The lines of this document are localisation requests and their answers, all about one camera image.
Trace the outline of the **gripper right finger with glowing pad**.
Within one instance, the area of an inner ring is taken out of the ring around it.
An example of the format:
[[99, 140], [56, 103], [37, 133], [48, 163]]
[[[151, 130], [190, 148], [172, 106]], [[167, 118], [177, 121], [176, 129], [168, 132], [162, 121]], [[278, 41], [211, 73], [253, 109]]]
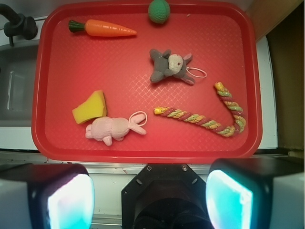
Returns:
[[206, 180], [215, 229], [303, 229], [305, 169], [297, 157], [222, 158]]

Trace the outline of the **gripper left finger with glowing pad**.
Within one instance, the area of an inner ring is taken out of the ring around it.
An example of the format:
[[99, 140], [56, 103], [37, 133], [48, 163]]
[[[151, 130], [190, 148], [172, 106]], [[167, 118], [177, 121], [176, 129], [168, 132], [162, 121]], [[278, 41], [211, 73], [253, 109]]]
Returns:
[[6, 164], [0, 167], [2, 229], [88, 229], [94, 184], [80, 164]]

